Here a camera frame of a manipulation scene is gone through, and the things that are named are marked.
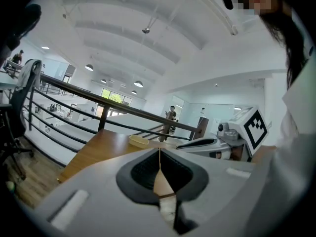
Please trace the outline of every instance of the person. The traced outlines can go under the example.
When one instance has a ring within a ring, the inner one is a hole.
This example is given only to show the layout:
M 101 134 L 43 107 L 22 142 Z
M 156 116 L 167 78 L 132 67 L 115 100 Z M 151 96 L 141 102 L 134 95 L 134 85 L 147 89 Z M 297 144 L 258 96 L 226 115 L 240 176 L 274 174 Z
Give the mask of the person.
M 295 11 L 284 0 L 242 0 L 245 9 L 254 9 L 268 29 L 273 39 L 285 47 L 287 89 L 297 79 L 308 55 L 313 52 L 309 36 L 304 36 L 304 27 L 300 24 Z M 287 111 L 280 128 L 281 139 L 274 146 L 261 146 L 254 155 L 252 162 L 298 135 L 298 130 L 290 113 Z
M 21 64 L 21 63 L 22 63 L 22 54 L 23 54 L 23 53 L 24 53 L 23 50 L 20 50 L 19 53 L 15 54 L 15 55 L 12 57 L 11 61 L 14 62 L 14 63 L 16 63 L 16 64 Z
M 177 113 L 174 111 L 175 107 L 173 105 L 170 106 L 170 111 L 173 113 L 172 119 L 175 119 L 177 116 Z

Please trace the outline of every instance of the gray cloth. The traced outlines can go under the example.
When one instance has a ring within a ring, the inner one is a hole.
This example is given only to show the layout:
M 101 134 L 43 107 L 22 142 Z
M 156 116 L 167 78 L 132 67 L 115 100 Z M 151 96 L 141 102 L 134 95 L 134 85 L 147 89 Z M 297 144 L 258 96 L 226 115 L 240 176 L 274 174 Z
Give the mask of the gray cloth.
M 28 80 L 30 77 L 30 73 L 31 73 L 33 64 L 37 61 L 40 61 L 40 60 L 31 60 L 21 69 L 21 72 L 20 72 L 20 75 L 18 78 L 18 82 L 16 84 L 16 90 L 21 90 L 21 89 L 26 87 L 26 84 L 28 83 Z M 40 88 L 40 71 L 41 71 L 41 61 L 40 61 L 39 69 L 34 70 L 34 72 L 36 73 L 34 87 L 36 87 L 38 89 Z

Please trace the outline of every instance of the black metal railing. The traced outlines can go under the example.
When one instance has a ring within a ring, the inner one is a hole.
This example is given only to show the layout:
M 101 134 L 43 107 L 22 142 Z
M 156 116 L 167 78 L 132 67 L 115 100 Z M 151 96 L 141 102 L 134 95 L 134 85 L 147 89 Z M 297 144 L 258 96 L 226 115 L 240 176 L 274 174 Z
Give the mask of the black metal railing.
M 171 121 L 169 119 L 165 119 L 165 118 L 162 118 L 160 116 L 153 115 L 151 113 L 148 113 L 148 112 L 136 109 L 136 108 L 132 108 L 132 107 L 129 107 L 127 105 L 123 105 L 123 104 L 117 103 L 115 101 L 112 101 L 112 100 L 103 98 L 101 96 L 92 94 L 91 92 L 89 92 L 87 90 L 78 88 L 76 86 L 73 86 L 73 85 L 68 84 L 66 82 L 62 82 L 62 81 L 54 79 L 54 78 L 51 78 L 51 77 L 46 76 L 46 75 L 41 75 L 40 79 L 41 79 L 42 82 L 45 82 L 47 85 L 52 85 L 54 87 L 57 87 L 59 91 L 68 92 L 69 94 L 72 94 L 72 96 L 74 96 L 74 97 L 76 96 L 76 97 L 85 98 L 87 100 L 93 101 L 93 102 L 98 103 L 98 104 L 102 104 L 104 106 L 101 117 L 97 117 L 95 115 L 86 113 L 86 112 L 84 112 L 82 110 L 79 110 L 79 109 L 73 107 L 73 106 L 69 106 L 69 105 L 67 105 L 67 104 L 65 104 L 65 103 L 63 103 L 61 101 L 58 101 L 58 100 L 54 99 L 52 97 L 53 94 L 50 94 L 50 95 L 47 94 L 48 91 L 45 92 L 43 89 L 38 90 L 38 89 L 32 88 L 30 96 L 27 97 L 27 99 L 29 100 L 29 106 L 28 107 L 27 106 L 23 106 L 28 111 L 28 118 L 26 116 L 24 116 L 24 117 L 25 117 L 25 120 L 27 120 L 28 123 L 29 123 L 29 130 L 32 130 L 32 127 L 34 127 L 40 133 L 42 133 L 43 135 L 45 135 L 46 137 L 48 137 L 52 141 L 56 142 L 57 144 L 65 147 L 65 148 L 67 148 L 67 149 L 69 149 L 69 150 L 71 150 L 73 152 L 78 152 L 78 149 L 75 149 L 75 148 L 73 148 L 73 147 L 71 147 L 69 145 L 66 145 L 65 143 L 59 141 L 58 139 L 54 138 L 53 136 L 51 136 L 48 133 L 46 133 L 45 131 L 43 131 L 40 127 L 37 127 L 32 122 L 33 117 L 38 119 L 39 122 L 43 123 L 46 127 L 49 127 L 50 129 L 53 129 L 54 131 L 62 134 L 63 136 L 66 136 L 67 138 L 70 138 L 70 139 L 72 139 L 74 141 L 77 141 L 79 143 L 82 143 L 82 144 L 86 144 L 87 141 L 84 141 L 84 140 L 79 139 L 79 138 L 77 138 L 77 137 L 75 137 L 73 135 L 70 135 L 70 134 L 58 129 L 58 127 L 55 127 L 55 126 L 49 124 L 48 122 L 46 122 L 45 120 L 41 119 L 37 114 L 32 112 L 33 104 L 38 108 L 38 110 L 42 110 L 42 111 L 48 113 L 49 115 L 51 115 L 52 117 L 57 118 L 57 119 L 63 121 L 64 123 L 66 123 L 68 125 L 71 125 L 71 126 L 77 128 L 77 129 L 80 129 L 80 130 L 83 130 L 85 132 L 89 132 L 89 133 L 92 133 L 92 134 L 96 134 L 99 130 L 103 129 L 104 126 L 105 126 L 105 123 L 116 125 L 116 126 L 123 127 L 123 128 L 127 128 L 127 129 L 132 129 L 132 130 L 135 130 L 135 131 L 139 131 L 139 133 L 136 133 L 136 135 L 142 134 L 142 133 L 147 134 L 147 135 L 145 135 L 145 137 L 148 137 L 150 135 L 156 135 L 155 137 L 153 137 L 151 139 L 157 138 L 159 136 L 165 136 L 165 137 L 170 137 L 170 138 L 175 138 L 175 139 L 190 140 L 193 137 L 192 134 L 194 134 L 194 133 L 201 133 L 202 132 L 201 129 L 198 129 L 196 127 L 191 127 L 191 126 L 188 126 L 188 125 L 185 125 L 185 124 L 181 124 L 181 123 L 178 123 L 178 122 L 175 122 L 175 121 Z M 54 113 L 55 110 L 53 111 L 53 110 L 44 108 L 43 106 L 41 106 L 40 104 L 36 103 L 33 100 L 33 96 L 34 96 L 35 93 L 36 94 L 40 94 L 40 95 L 44 96 L 45 98 L 53 101 L 54 103 L 56 103 L 58 105 L 61 105 L 63 107 L 66 107 L 66 108 L 68 108 L 69 110 L 71 110 L 73 112 L 77 112 L 77 113 L 85 115 L 85 116 L 87 116 L 89 118 L 98 120 L 99 121 L 98 130 L 97 131 L 91 130 L 91 129 L 86 128 L 84 126 L 78 125 L 77 123 L 73 123 L 73 122 L 69 121 L 68 119 L 60 117 L 59 115 Z M 12 95 L 12 93 L 10 91 L 9 95 L 7 95 L 7 97 L 10 99 L 11 95 Z M 146 130 L 146 129 L 141 129 L 141 128 L 138 128 L 138 127 L 133 127 L 133 126 L 117 123 L 117 122 L 114 122 L 114 121 L 111 121 L 111 120 L 107 119 L 107 112 L 108 112 L 109 108 L 114 108 L 114 109 L 117 109 L 117 110 L 125 112 L 125 113 L 129 113 L 129 114 L 132 114 L 132 115 L 135 115 L 135 116 L 138 116 L 138 117 L 142 117 L 142 118 L 149 119 L 149 120 L 152 120 L 152 121 L 155 121 L 155 122 L 159 122 L 161 124 L 159 126 L 156 126 L 156 127 L 153 127 L 151 129 Z M 174 136 L 174 135 L 170 135 L 170 134 L 164 134 L 164 133 L 161 133 L 161 131 L 163 131 L 163 129 L 160 129 L 158 131 L 153 131 L 153 130 L 159 128 L 159 127 L 164 127 L 166 125 L 174 126 L 174 127 L 178 127 L 178 128 L 181 128 L 181 129 L 185 129 L 185 130 L 191 131 L 191 136 L 190 136 L 190 138 L 185 138 L 185 137 Z

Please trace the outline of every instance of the white ceiling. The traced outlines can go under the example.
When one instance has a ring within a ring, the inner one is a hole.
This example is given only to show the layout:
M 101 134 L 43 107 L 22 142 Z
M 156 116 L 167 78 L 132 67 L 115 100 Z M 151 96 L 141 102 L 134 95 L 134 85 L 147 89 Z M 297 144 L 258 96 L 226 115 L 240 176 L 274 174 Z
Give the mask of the white ceiling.
M 257 16 L 238 9 L 228 11 L 221 0 L 55 2 L 80 38 L 84 46 L 81 51 L 92 61 L 92 79 L 113 78 L 127 85 L 140 79 L 144 88 L 139 90 L 144 93 L 167 71 L 187 62 L 204 47 L 217 46 L 263 27 Z M 142 29 L 150 22 L 150 33 L 146 35 Z M 50 38 L 40 40 L 35 30 L 29 36 L 39 46 L 50 44 Z

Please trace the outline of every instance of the office chair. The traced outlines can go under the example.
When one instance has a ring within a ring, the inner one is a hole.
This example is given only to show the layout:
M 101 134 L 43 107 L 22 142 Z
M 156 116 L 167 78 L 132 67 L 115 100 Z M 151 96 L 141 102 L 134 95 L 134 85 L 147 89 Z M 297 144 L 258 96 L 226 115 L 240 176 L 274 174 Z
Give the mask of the office chair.
M 31 157 L 34 155 L 31 149 L 18 147 L 16 139 L 23 136 L 26 131 L 26 124 L 22 111 L 23 104 L 28 92 L 35 82 L 38 69 L 41 69 L 41 61 L 34 63 L 26 87 L 19 91 L 15 90 L 9 104 L 0 104 L 0 118 L 2 122 L 2 127 L 0 127 L 2 134 L 2 137 L 0 138 L 0 147 L 3 151 L 3 154 L 0 157 L 0 163 L 3 164 L 5 159 L 10 156 L 23 180 L 26 177 L 25 173 L 23 173 L 22 169 L 19 167 L 13 154 L 24 152 L 30 153 Z

